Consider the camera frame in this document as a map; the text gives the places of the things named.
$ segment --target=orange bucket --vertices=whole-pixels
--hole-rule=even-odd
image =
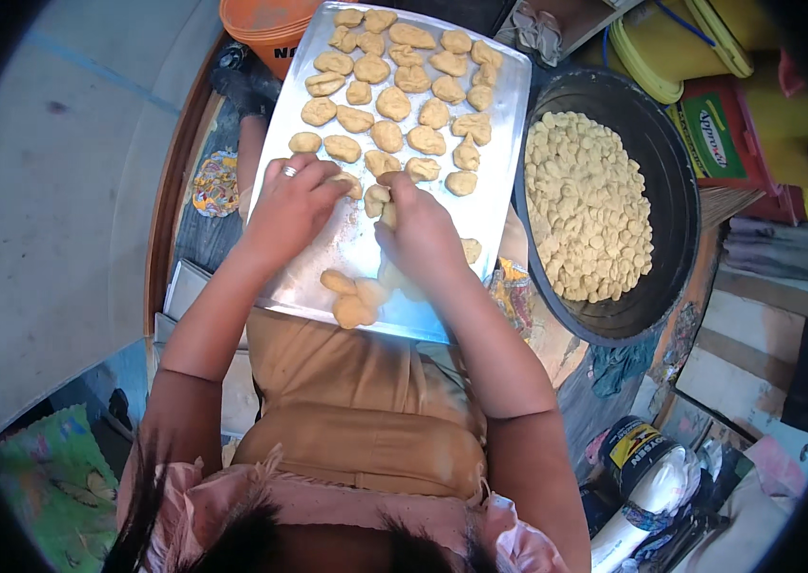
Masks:
[[[247,44],[284,80],[298,41],[323,0],[220,0],[220,20],[229,35]]]

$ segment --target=blue wire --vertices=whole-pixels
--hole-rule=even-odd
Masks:
[[[604,60],[604,67],[607,67],[607,29],[604,29],[604,38],[601,39],[601,59]]]
[[[672,10],[668,6],[662,4],[661,0],[655,0],[655,6],[658,6],[661,9],[661,11],[664,12],[669,18],[671,18],[681,26],[684,26],[686,29],[689,29],[694,34],[696,34],[700,38],[700,40],[706,42],[711,47],[715,48],[715,40],[713,40],[709,36],[706,36],[702,30],[694,28],[690,24],[690,22],[684,20],[683,18],[672,12]]]

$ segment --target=pink blouse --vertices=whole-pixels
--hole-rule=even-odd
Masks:
[[[196,557],[216,542],[231,510],[266,495],[279,506],[280,523],[385,529],[384,512],[411,531],[423,528],[433,541],[462,557],[467,556],[464,534],[478,528],[477,538],[495,555],[500,571],[569,571],[547,535],[519,520],[512,500],[494,492],[480,503],[480,495],[465,501],[349,488],[277,471],[281,458],[277,446],[263,464],[238,464],[207,479],[200,458],[193,464],[169,464],[165,498],[146,556],[148,570],[168,571],[176,556]],[[162,468],[157,467],[157,475]],[[118,507],[120,527],[126,503]]]

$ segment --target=woman's left hand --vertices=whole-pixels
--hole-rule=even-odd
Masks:
[[[283,168],[296,173],[289,177]],[[263,189],[241,236],[243,248],[259,258],[268,275],[283,268],[324,228],[334,205],[350,190],[348,181],[325,181],[341,168],[313,153],[274,159],[267,165]]]

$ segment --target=woman's right hand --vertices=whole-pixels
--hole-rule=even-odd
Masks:
[[[417,186],[402,171],[378,177],[391,188],[398,214],[398,228],[375,224],[375,240],[387,258],[419,286],[430,300],[463,281],[477,280],[464,258],[464,249],[449,212],[435,197]]]

